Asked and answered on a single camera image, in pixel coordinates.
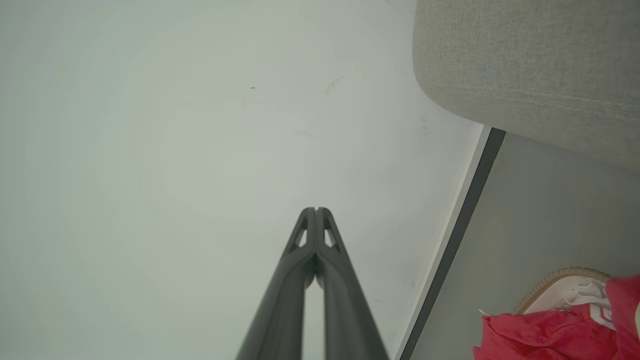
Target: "red cloth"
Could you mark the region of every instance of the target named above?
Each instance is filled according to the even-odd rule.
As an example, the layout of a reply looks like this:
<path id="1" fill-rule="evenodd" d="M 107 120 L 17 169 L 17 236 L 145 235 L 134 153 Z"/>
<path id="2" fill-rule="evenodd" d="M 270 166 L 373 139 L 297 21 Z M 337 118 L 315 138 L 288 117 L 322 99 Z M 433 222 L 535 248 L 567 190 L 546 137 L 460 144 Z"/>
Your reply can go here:
<path id="1" fill-rule="evenodd" d="M 640 275 L 607 283 L 611 315 L 592 304 L 570 312 L 483 317 L 476 360 L 640 360 Z"/>

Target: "gray fabric sofa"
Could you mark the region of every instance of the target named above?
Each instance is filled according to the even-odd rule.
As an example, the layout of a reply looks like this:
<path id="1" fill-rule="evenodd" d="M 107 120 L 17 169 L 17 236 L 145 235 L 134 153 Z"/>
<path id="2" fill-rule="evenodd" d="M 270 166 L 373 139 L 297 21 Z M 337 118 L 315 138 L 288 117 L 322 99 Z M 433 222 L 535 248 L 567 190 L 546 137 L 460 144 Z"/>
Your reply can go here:
<path id="1" fill-rule="evenodd" d="M 638 0 L 418 0 L 413 64 L 453 113 L 640 172 Z"/>

